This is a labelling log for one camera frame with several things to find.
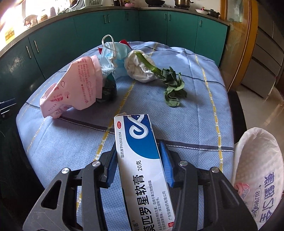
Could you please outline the white blue ointment box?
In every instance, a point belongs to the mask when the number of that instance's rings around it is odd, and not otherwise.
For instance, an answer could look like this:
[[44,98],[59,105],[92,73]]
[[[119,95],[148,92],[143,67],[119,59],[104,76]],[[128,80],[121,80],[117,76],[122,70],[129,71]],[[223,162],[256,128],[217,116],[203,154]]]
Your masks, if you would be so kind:
[[175,213],[149,116],[115,116],[114,134],[131,229],[172,230]]

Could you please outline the pink paper package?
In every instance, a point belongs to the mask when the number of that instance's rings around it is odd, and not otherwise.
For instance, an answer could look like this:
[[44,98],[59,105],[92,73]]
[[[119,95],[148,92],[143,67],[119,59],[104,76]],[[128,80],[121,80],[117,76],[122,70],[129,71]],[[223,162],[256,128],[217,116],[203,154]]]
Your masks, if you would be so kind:
[[52,84],[39,104],[43,117],[58,118],[73,107],[83,110],[103,96],[103,74],[96,55],[85,56],[72,62],[67,72]]

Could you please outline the wilted green vegetable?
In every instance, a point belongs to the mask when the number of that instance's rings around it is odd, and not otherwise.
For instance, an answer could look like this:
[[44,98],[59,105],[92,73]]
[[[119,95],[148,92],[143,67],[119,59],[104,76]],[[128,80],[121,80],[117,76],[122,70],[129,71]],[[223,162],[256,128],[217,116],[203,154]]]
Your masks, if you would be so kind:
[[159,69],[158,67],[150,64],[144,57],[144,55],[139,52],[134,52],[140,63],[143,63],[146,68],[148,68],[155,76],[166,85],[164,91],[164,98],[166,104],[170,107],[180,106],[180,99],[187,97],[187,92],[185,91],[185,83],[182,80],[181,73],[176,74],[176,72],[169,67],[169,69]]

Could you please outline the dark green plastic bag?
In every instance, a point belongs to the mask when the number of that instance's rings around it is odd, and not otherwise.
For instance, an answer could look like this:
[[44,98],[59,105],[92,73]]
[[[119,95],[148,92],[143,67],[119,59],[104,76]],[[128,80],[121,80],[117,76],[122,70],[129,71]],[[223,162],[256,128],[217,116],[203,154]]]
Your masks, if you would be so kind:
[[113,73],[110,73],[104,82],[103,88],[102,88],[102,98],[97,99],[99,103],[110,103],[113,102],[116,99],[117,96],[117,89],[116,89],[116,81],[113,77]]

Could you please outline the white plastic bag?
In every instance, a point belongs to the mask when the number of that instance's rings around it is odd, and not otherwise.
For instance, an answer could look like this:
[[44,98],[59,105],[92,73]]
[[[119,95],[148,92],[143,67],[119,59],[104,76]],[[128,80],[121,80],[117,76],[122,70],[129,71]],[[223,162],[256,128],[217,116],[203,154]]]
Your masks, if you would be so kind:
[[134,80],[137,80],[141,83],[147,83],[154,80],[157,80],[156,75],[148,69],[145,64],[139,61],[135,52],[140,52],[143,54],[143,57],[153,66],[155,66],[155,62],[153,59],[145,54],[142,50],[133,50],[124,60],[124,67],[127,71],[127,74]]

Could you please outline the blue surgical face mask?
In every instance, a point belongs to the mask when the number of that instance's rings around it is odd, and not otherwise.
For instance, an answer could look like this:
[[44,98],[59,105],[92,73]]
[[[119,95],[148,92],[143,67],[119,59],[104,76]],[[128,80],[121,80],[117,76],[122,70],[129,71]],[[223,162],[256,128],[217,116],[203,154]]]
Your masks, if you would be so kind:
[[126,44],[115,42],[110,34],[102,38],[102,46],[99,62],[103,76],[112,74],[115,79],[127,76],[124,60],[131,52],[131,48]]

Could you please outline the red snack wrapper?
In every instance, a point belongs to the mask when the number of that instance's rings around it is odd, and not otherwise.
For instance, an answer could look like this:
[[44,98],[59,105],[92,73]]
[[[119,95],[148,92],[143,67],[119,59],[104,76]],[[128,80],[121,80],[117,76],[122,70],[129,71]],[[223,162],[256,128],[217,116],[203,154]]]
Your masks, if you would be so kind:
[[[131,46],[128,44],[128,42],[127,42],[125,39],[121,40],[121,41],[119,42],[119,44],[124,44],[124,45],[127,46],[130,50],[132,50]],[[99,48],[98,48],[98,51],[99,51],[99,54],[102,54],[103,48],[102,48],[102,47],[99,47]]]

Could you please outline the white lined trash bin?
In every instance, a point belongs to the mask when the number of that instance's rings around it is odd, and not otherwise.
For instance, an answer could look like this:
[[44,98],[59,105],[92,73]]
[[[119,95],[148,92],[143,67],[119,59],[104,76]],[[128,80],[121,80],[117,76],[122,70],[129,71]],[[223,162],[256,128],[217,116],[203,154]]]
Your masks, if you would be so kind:
[[283,193],[283,156],[275,137],[250,128],[235,145],[231,183],[261,228]]

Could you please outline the teal kitchen cabinets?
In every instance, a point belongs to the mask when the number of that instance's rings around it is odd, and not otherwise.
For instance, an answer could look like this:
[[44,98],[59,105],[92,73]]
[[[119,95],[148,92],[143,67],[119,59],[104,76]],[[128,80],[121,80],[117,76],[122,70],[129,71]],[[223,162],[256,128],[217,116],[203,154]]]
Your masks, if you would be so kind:
[[155,41],[222,58],[229,25],[210,16],[164,8],[84,9],[41,22],[1,49],[1,101],[22,105],[50,76],[110,34],[120,41]]

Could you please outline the blue checked tablecloth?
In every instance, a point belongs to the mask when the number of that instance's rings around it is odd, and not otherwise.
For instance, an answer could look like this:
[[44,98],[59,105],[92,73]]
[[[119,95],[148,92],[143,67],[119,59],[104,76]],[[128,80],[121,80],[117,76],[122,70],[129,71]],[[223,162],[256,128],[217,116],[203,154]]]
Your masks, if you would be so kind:
[[[115,79],[113,102],[96,102],[60,117],[43,117],[40,98],[57,83],[68,67],[46,80],[25,102],[17,128],[26,155],[45,188],[65,167],[82,169],[116,147],[114,117],[149,116],[156,144],[164,141],[169,150],[200,169],[217,167],[230,182],[233,173],[233,125],[227,91],[215,63],[192,51],[155,42],[131,42],[133,50],[149,55],[159,69],[181,73],[186,98],[180,106],[166,104],[166,85],[159,79],[141,83],[129,75]],[[119,166],[110,187],[101,188],[107,230],[132,230],[125,206]]]

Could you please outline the small black lidded pot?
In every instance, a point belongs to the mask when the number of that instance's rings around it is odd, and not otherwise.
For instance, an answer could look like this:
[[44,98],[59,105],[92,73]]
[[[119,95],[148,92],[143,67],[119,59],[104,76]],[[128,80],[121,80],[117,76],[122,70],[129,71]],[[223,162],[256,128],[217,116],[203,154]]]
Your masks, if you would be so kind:
[[207,12],[207,14],[209,15],[209,16],[211,16],[211,17],[214,17],[214,18],[219,18],[219,16],[220,16],[220,13],[219,12],[216,12],[216,11],[214,11],[213,9],[205,9],[205,11]]

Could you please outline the white bowl with lid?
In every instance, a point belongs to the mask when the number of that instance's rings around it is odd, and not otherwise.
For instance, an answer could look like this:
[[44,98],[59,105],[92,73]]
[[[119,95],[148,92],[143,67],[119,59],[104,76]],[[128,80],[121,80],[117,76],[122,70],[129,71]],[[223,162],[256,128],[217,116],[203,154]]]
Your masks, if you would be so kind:
[[202,8],[202,9],[195,9],[195,10],[199,14],[203,14],[203,15],[207,15],[208,14],[208,11],[206,11],[204,8]]

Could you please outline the white dish rack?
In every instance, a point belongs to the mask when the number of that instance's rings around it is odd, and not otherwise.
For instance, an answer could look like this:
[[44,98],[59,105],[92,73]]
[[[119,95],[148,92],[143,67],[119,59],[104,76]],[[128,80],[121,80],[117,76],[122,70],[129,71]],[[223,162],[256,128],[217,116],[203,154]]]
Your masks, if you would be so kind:
[[102,6],[102,0],[79,0],[74,5],[64,10],[64,12],[73,12],[88,7],[100,7],[100,6]]

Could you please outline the steel cooking pot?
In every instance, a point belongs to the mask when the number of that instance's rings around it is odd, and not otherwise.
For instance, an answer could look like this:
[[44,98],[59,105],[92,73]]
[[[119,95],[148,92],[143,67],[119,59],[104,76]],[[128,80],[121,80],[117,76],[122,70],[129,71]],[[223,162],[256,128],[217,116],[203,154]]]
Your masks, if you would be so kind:
[[175,7],[179,9],[188,10],[191,4],[194,4],[194,2],[191,0],[175,0]]

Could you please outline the black wok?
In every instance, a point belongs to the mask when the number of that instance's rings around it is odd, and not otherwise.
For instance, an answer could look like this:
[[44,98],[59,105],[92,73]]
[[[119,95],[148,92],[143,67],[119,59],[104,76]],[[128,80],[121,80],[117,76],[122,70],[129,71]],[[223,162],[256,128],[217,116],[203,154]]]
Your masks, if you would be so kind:
[[145,0],[149,7],[162,7],[165,4],[163,0]]

